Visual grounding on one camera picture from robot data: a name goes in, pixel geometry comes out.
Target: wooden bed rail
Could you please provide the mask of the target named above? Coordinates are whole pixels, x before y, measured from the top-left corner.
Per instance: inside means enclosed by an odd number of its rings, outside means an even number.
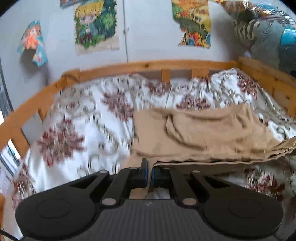
[[[2,227],[4,203],[5,203],[5,197],[0,193],[0,228]]]
[[[41,120],[53,103],[54,96],[62,89],[79,82],[85,82],[96,78],[139,73],[146,71],[161,71],[163,82],[169,83],[170,70],[191,70],[191,77],[207,77],[209,71],[240,68],[256,79],[274,99],[283,106],[287,113],[295,117],[296,114],[296,79],[279,70],[263,65],[261,62],[249,58],[239,58],[239,61],[213,62],[197,60],[157,60],[132,62],[128,64],[116,64],[100,68],[80,71],[79,69],[65,72],[61,79],[43,88],[35,96],[12,112],[0,125],[0,149],[2,150],[11,139],[21,157],[24,157],[29,144],[22,133],[23,124],[35,113]]]

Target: beige blanket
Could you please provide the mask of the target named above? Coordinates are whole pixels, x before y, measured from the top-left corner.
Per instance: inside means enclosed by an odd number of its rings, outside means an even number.
[[[246,104],[203,111],[141,110],[133,120],[136,138],[121,168],[139,167],[147,158],[150,173],[157,165],[174,165],[183,173],[237,171],[291,153],[296,143],[296,137],[275,140]]]

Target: bed sheet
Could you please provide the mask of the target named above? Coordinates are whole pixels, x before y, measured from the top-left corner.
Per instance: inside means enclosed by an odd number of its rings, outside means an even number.
[[[294,119],[238,69],[172,84],[149,81],[133,74],[67,88],[51,106],[43,135],[31,146],[13,181],[6,197],[3,229],[17,238],[22,237],[14,211],[32,194],[102,169],[117,173],[130,154],[134,137],[133,111],[153,107],[215,109],[242,102],[250,106],[278,140],[296,135]],[[219,177],[280,201],[285,220],[278,237],[285,240],[296,228],[296,205],[292,205],[296,191],[295,167],[296,157],[286,156]],[[167,191],[157,190],[147,198],[167,197]]]

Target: poster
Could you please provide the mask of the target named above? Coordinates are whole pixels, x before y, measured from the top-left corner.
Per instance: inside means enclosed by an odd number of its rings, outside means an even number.
[[[86,0],[60,0],[59,5],[61,8],[65,8],[82,1],[86,1]]]
[[[210,48],[211,20],[208,0],[172,0],[173,18],[180,24],[180,45]]]
[[[116,33],[116,2],[113,0],[81,3],[74,15],[77,54],[119,49]]]
[[[47,56],[45,53],[39,21],[33,21],[29,24],[20,41],[17,51],[18,53],[23,54],[23,52],[27,49],[36,50],[32,63],[36,64],[38,67],[47,63]]]

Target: circular pad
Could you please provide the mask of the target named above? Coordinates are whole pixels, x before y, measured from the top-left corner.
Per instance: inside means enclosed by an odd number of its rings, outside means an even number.
[[[204,206],[207,221],[217,230],[239,238],[260,238],[276,231],[283,219],[283,209],[274,199],[210,198]]]
[[[95,213],[95,205],[85,190],[63,188],[25,199],[15,218],[26,236],[65,239],[87,227]]]

